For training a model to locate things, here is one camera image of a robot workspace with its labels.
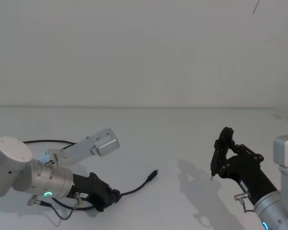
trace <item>cable plug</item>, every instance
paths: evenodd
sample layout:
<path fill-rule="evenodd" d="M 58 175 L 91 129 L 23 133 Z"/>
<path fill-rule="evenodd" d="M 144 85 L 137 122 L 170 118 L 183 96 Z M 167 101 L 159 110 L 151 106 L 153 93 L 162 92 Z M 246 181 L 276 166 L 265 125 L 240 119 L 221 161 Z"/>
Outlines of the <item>cable plug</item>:
<path fill-rule="evenodd" d="M 154 170 L 147 178 L 147 181 L 152 181 L 157 175 L 158 175 L 159 170 L 156 169 Z"/>
<path fill-rule="evenodd" d="M 40 206 L 45 206 L 45 207 L 52 207 L 51 203 L 38 200 L 37 197 L 38 197 L 37 195 L 32 195 L 32 197 L 27 202 L 28 206 L 40 205 Z"/>

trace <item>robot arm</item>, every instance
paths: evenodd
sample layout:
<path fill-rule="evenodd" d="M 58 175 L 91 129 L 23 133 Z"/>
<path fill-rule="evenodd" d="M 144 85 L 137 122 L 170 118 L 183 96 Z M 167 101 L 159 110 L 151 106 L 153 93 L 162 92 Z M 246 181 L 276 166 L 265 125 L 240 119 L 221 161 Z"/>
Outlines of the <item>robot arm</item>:
<path fill-rule="evenodd" d="M 33 159 L 30 149 L 21 141 L 0 138 L 0 197 L 13 187 L 16 191 L 35 196 L 75 198 L 103 211 L 121 198 L 118 190 L 101 181 L 94 173 L 89 177 L 76 175 L 64 166 L 71 166 L 92 155 L 105 156 L 119 148 L 110 128 L 104 129 L 67 149 L 48 149 Z"/>
<path fill-rule="evenodd" d="M 236 181 L 244 193 L 235 195 L 235 200 L 244 205 L 243 199 L 248 198 L 266 230 L 288 230 L 288 135 L 274 141 L 274 162 L 282 173 L 281 191 L 278 191 L 260 169 L 263 156 L 244 145 L 236 145 L 233 133 L 226 127 L 216 140 L 211 175 Z M 236 155 L 227 159 L 229 149 Z"/>

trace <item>white tabletop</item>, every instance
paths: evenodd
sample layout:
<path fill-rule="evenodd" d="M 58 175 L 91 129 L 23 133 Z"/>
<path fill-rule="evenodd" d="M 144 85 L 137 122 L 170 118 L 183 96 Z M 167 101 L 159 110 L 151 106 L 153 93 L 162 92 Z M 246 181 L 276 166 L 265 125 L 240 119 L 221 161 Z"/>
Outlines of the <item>white tabletop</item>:
<path fill-rule="evenodd" d="M 72 170 L 83 176 L 94 172 L 121 192 L 136 188 L 159 169 L 146 187 L 103 213 L 77 211 L 68 221 L 60 221 L 47 207 L 28 207 L 30 195 L 11 189 L 0 198 L 0 230 L 261 229 L 258 217 L 244 214 L 240 203 L 234 201 L 233 195 L 241 193 L 234 181 L 218 176 L 210 181 L 214 141 L 225 126 L 235 130 L 236 143 L 265 157 L 262 170 L 279 188 L 272 142 L 276 136 L 288 134 L 288 122 L 277 111 L 0 108 L 0 137 L 80 141 L 112 128 L 120 148 L 105 157 L 91 157 Z M 46 148 L 62 146 L 39 143 L 30 148 L 37 158 Z"/>

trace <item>black wire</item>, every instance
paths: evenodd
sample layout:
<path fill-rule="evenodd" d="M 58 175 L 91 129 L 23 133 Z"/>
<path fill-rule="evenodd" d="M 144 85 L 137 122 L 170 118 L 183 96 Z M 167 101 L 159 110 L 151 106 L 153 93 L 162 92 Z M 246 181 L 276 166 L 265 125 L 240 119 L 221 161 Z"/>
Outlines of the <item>black wire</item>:
<path fill-rule="evenodd" d="M 73 209 L 71 206 L 68 206 L 66 204 L 63 204 L 62 202 L 58 201 L 56 198 L 53 198 L 53 201 L 56 202 L 58 205 L 61 205 L 64 208 L 67 209 Z M 78 207 L 78 208 L 74 208 L 75 211 L 87 211 L 87 210 L 91 210 L 93 209 L 94 206 L 89 206 L 89 207 Z"/>
<path fill-rule="evenodd" d="M 254 210 L 246 210 L 245 204 L 242 204 L 244 213 L 246 212 L 255 212 Z"/>
<path fill-rule="evenodd" d="M 58 216 L 60 219 L 62 219 L 62 220 L 68 220 L 68 219 L 72 216 L 73 211 L 75 210 L 75 207 L 72 207 L 72 210 L 71 210 L 71 212 L 69 213 L 68 217 L 64 218 L 64 217 L 62 217 L 62 216 L 58 213 L 58 211 L 57 211 L 53 206 L 51 206 L 51 208 L 52 208 L 52 210 L 57 214 L 57 216 Z"/>
<path fill-rule="evenodd" d="M 121 196 L 126 196 L 126 195 L 129 195 L 129 194 L 132 194 L 132 193 L 135 193 L 137 191 L 139 191 L 141 188 L 143 188 L 147 183 L 149 182 L 149 180 L 146 180 L 140 187 L 130 191 L 130 192 L 126 192 L 126 193 L 122 193 Z"/>
<path fill-rule="evenodd" d="M 73 144 L 70 144 L 70 145 L 68 145 L 68 146 L 65 146 L 64 148 L 62 148 L 63 150 L 64 149 L 67 149 L 67 148 L 69 148 L 70 146 L 73 146 L 73 145 L 75 145 L 76 143 L 73 143 Z"/>
<path fill-rule="evenodd" d="M 39 142 L 65 143 L 65 144 L 70 144 L 69 146 L 76 144 L 75 142 L 71 142 L 71 141 L 67 141 L 67 140 L 27 140 L 27 141 L 24 141 L 24 144 L 32 144 L 32 143 L 39 143 Z"/>

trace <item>silver bracket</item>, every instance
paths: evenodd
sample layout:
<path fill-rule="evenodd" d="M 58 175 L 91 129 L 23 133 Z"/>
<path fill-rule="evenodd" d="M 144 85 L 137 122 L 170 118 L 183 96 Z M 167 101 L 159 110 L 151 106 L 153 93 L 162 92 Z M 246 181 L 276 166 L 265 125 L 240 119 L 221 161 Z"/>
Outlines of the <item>silver bracket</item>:
<path fill-rule="evenodd" d="M 92 155 L 101 157 L 120 147 L 112 129 L 106 128 L 67 149 L 48 149 L 38 160 L 41 163 L 54 162 L 60 166 L 72 166 Z"/>

